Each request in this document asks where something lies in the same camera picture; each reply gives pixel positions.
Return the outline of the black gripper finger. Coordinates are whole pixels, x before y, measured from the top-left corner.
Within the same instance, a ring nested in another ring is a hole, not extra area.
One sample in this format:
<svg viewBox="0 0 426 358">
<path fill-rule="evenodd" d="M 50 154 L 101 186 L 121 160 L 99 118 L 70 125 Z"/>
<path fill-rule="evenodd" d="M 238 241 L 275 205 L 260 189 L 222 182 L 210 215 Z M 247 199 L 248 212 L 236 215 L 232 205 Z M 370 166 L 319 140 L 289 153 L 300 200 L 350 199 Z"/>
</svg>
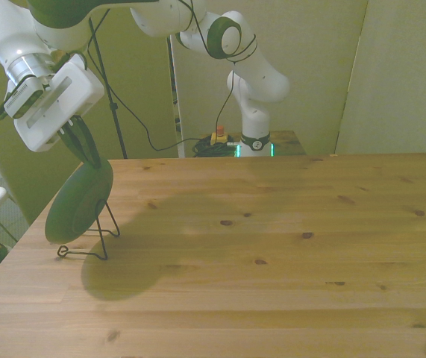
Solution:
<svg viewBox="0 0 426 358">
<path fill-rule="evenodd" d="M 65 146 L 80 160 L 86 161 L 87 157 L 84 153 L 80 140 L 74 135 L 69 128 L 60 131 L 60 138 Z"/>
<path fill-rule="evenodd" d="M 95 141 L 89 128 L 80 116 L 72 117 L 72 143 L 79 154 L 79 159 L 83 163 L 89 163 L 93 167 L 101 166 L 101 159 L 96 148 Z"/>
</svg>

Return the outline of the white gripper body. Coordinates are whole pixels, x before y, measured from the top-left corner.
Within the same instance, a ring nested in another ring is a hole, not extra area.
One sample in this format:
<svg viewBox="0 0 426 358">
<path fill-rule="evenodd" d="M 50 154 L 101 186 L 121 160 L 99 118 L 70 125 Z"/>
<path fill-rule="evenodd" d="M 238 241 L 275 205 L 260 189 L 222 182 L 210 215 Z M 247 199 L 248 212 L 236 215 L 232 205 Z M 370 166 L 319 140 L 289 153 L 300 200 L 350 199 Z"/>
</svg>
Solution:
<svg viewBox="0 0 426 358">
<path fill-rule="evenodd" d="M 47 151 L 58 141 L 57 132 L 73 116 L 87 113 L 103 95 L 101 81 L 75 54 L 51 78 L 40 99 L 14 120 L 14 126 L 29 150 Z"/>
</svg>

